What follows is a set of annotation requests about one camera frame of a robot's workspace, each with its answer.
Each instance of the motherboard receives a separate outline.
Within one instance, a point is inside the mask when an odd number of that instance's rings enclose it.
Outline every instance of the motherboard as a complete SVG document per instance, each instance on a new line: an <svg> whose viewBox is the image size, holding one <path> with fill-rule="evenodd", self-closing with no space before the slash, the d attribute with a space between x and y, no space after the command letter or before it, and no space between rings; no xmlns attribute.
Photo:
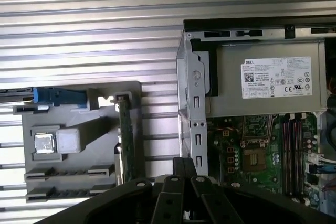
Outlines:
<svg viewBox="0 0 336 224"><path fill-rule="evenodd" d="M319 209L318 178L307 174L318 152L312 113L208 118L209 175L221 183L244 179Z"/></svg>

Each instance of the white cable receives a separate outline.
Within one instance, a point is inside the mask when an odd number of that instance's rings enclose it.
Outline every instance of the white cable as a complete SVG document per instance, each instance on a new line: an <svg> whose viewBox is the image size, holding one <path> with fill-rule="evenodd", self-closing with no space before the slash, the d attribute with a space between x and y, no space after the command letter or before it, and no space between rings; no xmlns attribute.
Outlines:
<svg viewBox="0 0 336 224"><path fill-rule="evenodd" d="M323 162L326 162L326 163L330 163L330 164L336 164L336 161L335 160L330 160L330 159L326 159L324 157L319 157L319 160L323 161Z"/></svg>

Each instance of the power supply label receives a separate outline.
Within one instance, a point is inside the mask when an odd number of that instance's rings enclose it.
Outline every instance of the power supply label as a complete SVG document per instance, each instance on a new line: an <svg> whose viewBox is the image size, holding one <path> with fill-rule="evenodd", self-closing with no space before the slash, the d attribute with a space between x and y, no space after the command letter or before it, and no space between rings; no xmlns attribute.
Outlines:
<svg viewBox="0 0 336 224"><path fill-rule="evenodd" d="M246 59L243 99L312 95L310 57Z"/></svg>

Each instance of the blue latch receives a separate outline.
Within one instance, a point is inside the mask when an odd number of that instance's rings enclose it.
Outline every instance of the blue latch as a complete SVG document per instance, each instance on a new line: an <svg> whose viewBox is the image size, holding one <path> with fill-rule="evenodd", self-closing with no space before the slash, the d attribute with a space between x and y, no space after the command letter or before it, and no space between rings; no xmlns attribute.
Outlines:
<svg viewBox="0 0 336 224"><path fill-rule="evenodd" d="M79 108L86 108L88 100L86 91L62 88L33 88L33 96L34 103L49 103L55 107L76 104Z"/></svg>

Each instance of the corrugated metal surface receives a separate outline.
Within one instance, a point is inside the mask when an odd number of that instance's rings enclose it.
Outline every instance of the corrugated metal surface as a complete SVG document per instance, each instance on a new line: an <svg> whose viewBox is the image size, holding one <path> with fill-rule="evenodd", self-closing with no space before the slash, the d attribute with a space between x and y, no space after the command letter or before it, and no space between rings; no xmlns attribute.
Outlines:
<svg viewBox="0 0 336 224"><path fill-rule="evenodd" d="M333 14L336 0L0 0L0 88L139 80L147 175L179 154L175 54L185 18ZM20 118L0 111L0 222L78 202L25 204Z"/></svg>

